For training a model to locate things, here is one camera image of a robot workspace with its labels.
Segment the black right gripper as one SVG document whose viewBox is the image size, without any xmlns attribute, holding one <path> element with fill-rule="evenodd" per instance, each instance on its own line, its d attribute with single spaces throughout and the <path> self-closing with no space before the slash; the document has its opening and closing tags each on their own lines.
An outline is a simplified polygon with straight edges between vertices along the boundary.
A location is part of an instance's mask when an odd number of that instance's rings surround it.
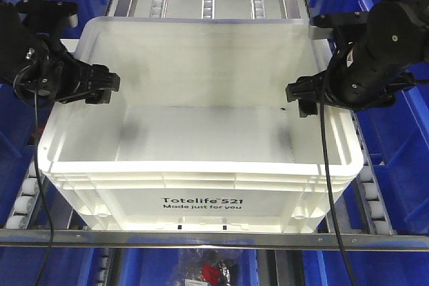
<svg viewBox="0 0 429 286">
<path fill-rule="evenodd" d="M 414 61 L 414 11 L 401 1 L 381 1 L 369 12 L 365 33 L 331 74 L 330 94 L 351 108 L 378 98 Z M 324 74 L 301 76 L 286 86 L 286 100 L 298 100 L 300 118 L 317 115 L 313 101 L 328 100 Z"/>
</svg>

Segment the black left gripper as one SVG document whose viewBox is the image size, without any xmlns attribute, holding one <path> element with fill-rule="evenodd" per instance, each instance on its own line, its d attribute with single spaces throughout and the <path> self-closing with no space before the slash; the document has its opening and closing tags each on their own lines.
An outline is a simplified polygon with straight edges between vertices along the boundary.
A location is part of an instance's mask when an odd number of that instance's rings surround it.
<svg viewBox="0 0 429 286">
<path fill-rule="evenodd" d="M 23 24 L 16 4 L 1 2 L 1 83 L 24 102 L 109 104 L 120 77 L 105 65 L 80 63 L 60 41 L 65 28 L 45 30 Z"/>
</svg>

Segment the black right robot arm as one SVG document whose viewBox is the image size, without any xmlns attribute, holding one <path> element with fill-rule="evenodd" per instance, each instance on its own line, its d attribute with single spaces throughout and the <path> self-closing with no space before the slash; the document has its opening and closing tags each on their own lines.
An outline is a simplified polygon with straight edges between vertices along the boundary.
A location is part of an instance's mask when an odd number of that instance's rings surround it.
<svg viewBox="0 0 429 286">
<path fill-rule="evenodd" d="M 428 62 L 428 0 L 381 0 L 369 11 L 311 17 L 310 36 L 333 37 L 336 51 L 326 70 L 286 86 L 300 117 L 318 104 L 355 112 L 390 107 L 401 90 L 424 84 L 408 68 Z"/>
</svg>

